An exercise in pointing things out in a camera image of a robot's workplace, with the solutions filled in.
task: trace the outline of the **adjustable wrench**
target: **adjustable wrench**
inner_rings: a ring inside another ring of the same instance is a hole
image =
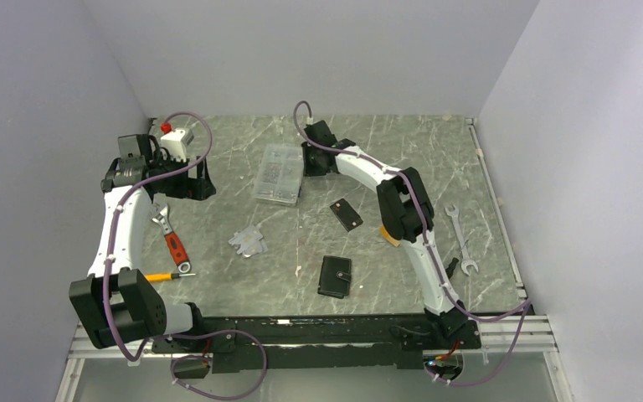
[[[171,229],[171,224],[168,221],[168,204],[154,203],[152,205],[152,214],[152,221],[162,227],[164,239],[167,241],[168,250],[171,252],[173,263],[176,264],[178,271],[182,274],[189,272],[191,270],[191,261],[183,248],[183,243],[181,243],[176,232]]]
[[[475,261],[470,258],[470,251],[467,249],[467,244],[465,243],[465,235],[462,234],[462,227],[460,226],[460,209],[452,204],[452,209],[445,207],[445,213],[447,216],[452,218],[452,226],[455,227],[455,235],[457,240],[460,242],[460,250],[462,251],[462,272],[465,275],[469,275],[470,272],[467,270],[468,266],[474,266],[475,271],[479,272],[479,267],[476,265]]]

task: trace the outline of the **screwdriver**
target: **screwdriver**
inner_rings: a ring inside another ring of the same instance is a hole
[[[163,281],[170,281],[173,279],[178,279],[181,276],[193,276],[196,275],[195,273],[189,273],[189,274],[150,274],[150,275],[144,275],[146,277],[147,281],[150,282],[163,282]]]

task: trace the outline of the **clear plastic box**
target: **clear plastic box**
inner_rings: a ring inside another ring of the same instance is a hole
[[[304,159],[301,147],[268,145],[257,172],[253,197],[284,205],[299,199]]]

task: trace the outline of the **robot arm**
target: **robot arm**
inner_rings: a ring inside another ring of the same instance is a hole
[[[102,282],[107,259],[111,260],[112,274],[110,295],[106,297],[111,298],[114,292],[121,295],[122,301],[111,303],[111,309],[123,342],[191,331],[200,321],[197,320],[200,311],[194,305],[165,302],[138,268],[141,267],[145,225],[154,194],[197,200],[215,194],[205,162],[197,166],[195,178],[181,173],[137,188],[121,209],[114,251],[111,255],[107,253],[113,216],[124,194],[146,178],[173,172],[190,162],[186,146],[193,134],[185,129],[171,131],[169,127],[168,130],[170,132],[162,137],[165,147],[160,147],[157,139],[148,135],[119,137],[120,157],[112,162],[101,183],[105,195],[105,222],[100,246],[87,278],[72,282],[69,290],[70,301],[97,348],[116,343],[103,307]]]
[[[347,151],[356,153],[357,155],[366,154],[366,152],[362,151],[358,146],[347,147],[345,149]],[[367,188],[370,188],[374,193],[378,195],[379,204],[391,204],[393,202],[392,199],[390,200],[390,202],[388,200],[384,200],[385,202],[381,200],[382,197],[389,196],[390,198],[393,198],[394,196],[394,185],[388,186],[385,183],[394,184],[394,182],[398,181],[398,179],[395,176],[386,173],[386,171],[387,169],[399,169],[390,167],[385,163],[381,164],[382,167],[377,167],[369,161],[361,159],[360,157],[355,157],[347,154],[336,155],[336,166],[340,174],[343,174],[350,178],[354,178]],[[382,191],[380,194],[378,194],[377,191],[377,188],[379,187]],[[391,214],[385,215],[383,223],[388,223],[388,226],[392,226],[393,223],[386,222],[387,220],[395,219]],[[454,306],[442,291],[442,288],[440,287],[440,278],[438,277],[438,275],[445,276],[443,283],[450,283],[450,280],[444,271],[438,273],[433,266],[431,257],[428,254],[428,251],[423,246],[422,235],[418,234],[414,239],[412,239],[412,241],[408,241],[403,238],[396,238],[396,240],[400,240],[400,245],[403,247],[405,253],[410,258],[410,263],[415,270],[415,275],[418,276],[418,280],[423,291],[425,308],[429,312],[437,316],[439,316],[443,312],[452,310]],[[437,247],[435,245],[435,233],[432,230],[430,230],[428,233],[428,241],[430,243],[430,247],[435,253],[435,258],[437,260],[441,260],[440,256],[437,254]],[[455,299],[459,299],[452,287],[450,287],[448,290]]]
[[[447,274],[444,270],[435,269],[433,260],[441,261],[433,232],[432,218],[435,211],[418,171],[412,167],[400,170],[382,162],[371,162],[362,158],[361,156],[367,154],[348,139],[338,141],[325,121],[308,125],[304,132],[309,140],[302,144],[305,175],[340,173],[356,179],[376,193],[383,226],[394,239],[400,241],[418,276],[426,317],[436,325],[441,337],[452,339],[460,336],[468,328],[465,325],[468,320],[448,297],[453,297],[461,304]],[[326,148],[343,149],[344,153],[328,152],[312,146],[310,142]],[[423,236],[422,220],[413,202],[407,197],[404,199],[404,196],[409,194],[409,189],[399,176],[390,172],[401,172],[410,181],[424,212],[424,221],[428,229],[427,243]]]

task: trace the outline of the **cable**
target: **cable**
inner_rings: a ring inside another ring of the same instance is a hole
[[[411,335],[418,335],[419,337],[427,337],[427,336],[430,335],[430,332],[413,331],[412,329],[408,329],[406,327],[401,327],[399,325],[393,325],[391,328],[397,328],[400,332],[409,333]]]
[[[149,135],[149,142],[154,143],[154,158],[152,158],[153,164],[158,164],[159,159],[161,158],[161,146],[159,145],[159,140],[153,135]]]
[[[454,353],[459,347],[460,347],[460,341],[457,341],[455,342],[454,345],[452,345],[452,349],[450,349],[448,353],[440,354],[436,356],[435,360],[442,360],[442,361],[447,360],[448,358],[450,358],[450,356],[452,356],[452,353]]]
[[[193,387],[190,384],[184,383],[183,381],[181,381],[176,377],[174,369],[176,368],[177,364],[181,363],[183,360],[191,360],[191,359],[203,360],[204,362],[210,363],[209,358],[206,358],[204,356],[194,355],[194,354],[188,354],[186,356],[183,356],[182,358],[177,358],[176,360],[173,361],[173,363],[171,364],[171,378],[173,379],[173,384],[178,384],[195,394],[199,394],[201,396],[205,396],[206,398],[216,399],[216,400],[237,400],[252,394],[260,386],[260,384],[262,384],[262,380],[267,375],[267,353],[265,352],[265,348],[262,346],[262,343],[260,343],[260,341],[257,338],[255,338],[253,335],[245,331],[240,331],[239,329],[226,329],[223,331],[211,332],[206,335],[182,335],[179,333],[179,334],[174,334],[172,336],[174,338],[179,338],[179,339],[195,340],[195,339],[210,339],[212,337],[215,337],[218,335],[224,335],[227,333],[238,333],[240,335],[243,335],[246,338],[249,338],[250,340],[253,341],[253,344],[260,349],[260,352],[262,353],[262,371],[260,372],[260,376],[258,376],[257,381],[252,387],[250,387],[250,389],[248,389],[242,394],[238,394],[234,396],[218,396],[214,394],[209,394],[208,392],[205,392],[201,389]]]
[[[198,120],[203,127],[205,127],[206,131],[208,132],[208,148],[206,148],[206,151],[203,153],[201,157],[193,161],[193,163],[181,167],[180,169],[174,170],[169,173],[164,173],[158,176],[154,176],[151,178],[146,178],[139,183],[134,184],[131,186],[129,190],[124,193],[122,198],[119,200],[117,203],[117,208],[115,211],[112,213],[112,223],[110,225],[110,234],[109,238],[107,240],[107,255],[112,255],[114,253],[115,249],[115,240],[116,240],[116,235],[117,235],[117,224],[119,223],[119,218],[121,211],[124,208],[124,205],[126,201],[130,198],[132,194],[134,194],[137,189],[146,186],[149,183],[156,182],[157,180],[163,180],[164,178],[170,178],[172,176],[176,176],[181,173],[186,173],[189,170],[195,168],[197,165],[199,165],[201,162],[205,160],[205,158],[208,156],[210,153],[211,148],[213,147],[213,131],[211,131],[210,126],[208,123],[198,114],[193,113],[191,111],[178,111],[176,113],[173,113],[169,115],[169,117],[164,120],[164,122],[170,121],[173,117],[176,116],[191,116]],[[107,320],[107,325],[110,328],[112,337],[115,340],[115,343],[117,344],[117,347],[120,349],[124,357],[131,361],[131,362],[136,362],[140,357],[141,357],[141,352],[144,350],[144,346],[149,342],[149,338],[145,338],[141,341],[141,345],[139,345],[139,348],[136,351],[136,354],[132,355],[129,350],[127,350],[126,345],[124,344],[124,341],[122,340],[122,337],[119,333],[119,330],[117,329],[115,325],[115,320],[112,315],[112,305],[110,304],[110,275],[112,273],[112,259],[107,258],[105,259],[105,272],[102,276],[102,304],[104,305],[105,308],[105,318]],[[257,340],[254,336],[251,334],[236,330],[236,329],[230,329],[230,330],[225,330],[225,331],[217,331],[217,332],[212,332],[206,335],[201,335],[201,336],[188,336],[188,335],[182,335],[182,334],[173,334],[172,336],[174,338],[181,338],[181,339],[208,339],[211,337],[214,337],[216,335],[221,335],[225,333],[239,333],[240,335],[243,335],[247,338],[252,339],[255,344],[260,348],[260,351],[262,352],[262,362],[263,362],[263,367],[262,367],[262,372],[260,373],[260,377],[258,378],[258,381],[255,383],[255,385],[250,388],[249,390],[245,391],[244,393],[236,396],[217,396],[213,394],[208,394],[206,392],[201,391],[200,389],[196,389],[195,387],[192,387],[188,384],[180,382],[178,379],[174,379],[174,383],[179,384],[183,386],[185,389],[188,389],[192,392],[195,392],[196,394],[200,394],[202,396],[206,396],[211,399],[217,399],[217,400],[235,400],[235,399],[240,399],[244,398],[245,396],[252,394],[259,386],[262,384],[262,380],[265,378],[265,375],[267,374],[267,354],[265,353],[265,349],[263,348],[262,344],[260,341]],[[173,368],[176,366],[177,363],[179,363],[181,359],[177,359],[174,361],[172,364],[172,373],[173,373]]]
[[[356,154],[355,152],[351,152],[351,151],[348,151],[348,150],[345,150],[345,149],[324,147],[323,145],[318,144],[318,143],[310,140],[309,137],[304,132],[304,130],[301,129],[301,127],[299,125],[299,121],[297,121],[297,111],[299,110],[300,106],[302,106],[302,105],[306,106],[306,109],[308,111],[308,116],[309,116],[310,119],[312,118],[311,106],[309,105],[309,102],[307,102],[306,100],[300,100],[299,102],[297,102],[297,104],[295,105],[295,109],[292,112],[292,121],[295,124],[295,128],[300,133],[300,136],[302,136],[302,138],[304,138],[310,145],[312,145],[315,148],[321,149],[323,151],[331,152],[331,153],[334,153],[334,154],[345,154],[345,155],[352,155],[354,157],[360,157],[361,159],[363,159],[363,160],[365,160],[367,162],[370,162],[376,168],[379,168],[379,169],[383,170],[383,164],[380,161],[378,161],[377,159],[375,159],[375,158],[373,158],[373,157],[371,157],[369,155]],[[514,308],[514,309],[512,309],[512,310],[510,310],[508,312],[505,312],[505,313],[503,313],[503,314],[501,314],[499,316],[484,318],[484,317],[478,317],[478,316],[472,314],[471,312],[468,312],[454,297],[452,297],[452,295],[450,294],[450,291],[448,290],[447,286],[444,286],[445,279],[444,279],[444,277],[442,275],[442,269],[443,269],[442,265],[440,264],[439,261],[437,261],[437,258],[435,257],[435,253],[433,252],[432,247],[430,247],[430,243],[428,241],[428,222],[427,222],[427,219],[425,218],[425,214],[423,213],[422,208],[420,207],[420,203],[418,202],[418,198],[415,195],[415,190],[413,188],[413,185],[411,184],[411,182],[408,179],[408,177],[405,176],[405,174],[403,174],[400,171],[392,170],[392,169],[386,169],[385,172],[387,172],[389,174],[392,174],[394,176],[400,177],[403,180],[403,183],[405,184],[405,187],[408,189],[410,199],[413,201],[413,206],[415,207],[415,211],[418,213],[418,216],[420,217],[420,222],[423,225],[422,235],[423,235],[423,241],[424,241],[425,249],[430,254],[430,258],[433,261],[433,265],[435,266],[435,271],[437,272],[437,275],[440,278],[440,286],[442,287],[443,292],[445,293],[445,296],[450,300],[452,305],[457,310],[462,312],[462,314],[464,314],[465,316],[467,316],[467,317],[469,317],[469,318],[471,318],[471,319],[473,319],[473,320],[475,320],[477,322],[497,322],[497,321],[499,321],[499,320],[501,320],[503,318],[509,317],[509,316],[514,315],[514,314],[516,314],[518,312],[522,312],[522,317],[525,317],[527,312],[528,312],[528,308],[529,308],[529,306],[531,306],[531,303],[532,303],[530,299],[527,299],[526,301],[524,301],[523,303],[518,305],[516,308]],[[521,330],[521,326],[519,326],[517,328],[517,334],[515,336],[515,339],[518,339],[518,334],[519,334],[520,330]]]
[[[454,383],[454,382],[447,382],[447,385],[450,387],[474,387],[476,385],[482,385],[484,383],[489,382],[490,380],[494,379],[497,374],[499,374],[502,369],[504,369],[504,366],[509,363],[509,360],[512,359],[512,352],[514,351],[514,348],[517,346],[517,342],[519,340],[519,333],[521,332],[521,328],[523,326],[523,322],[526,319],[526,315],[528,314],[528,309],[525,309],[522,312],[522,316],[519,319],[519,324],[517,326],[517,333],[514,334],[514,338],[512,340],[512,343],[509,345],[509,350],[507,350],[507,354],[504,355],[502,358],[501,362],[494,368],[494,370],[489,373],[485,378],[483,379],[478,379],[477,381],[471,381],[469,383]],[[425,371],[430,374],[430,377],[435,377],[434,374],[432,374],[428,369],[425,369]]]

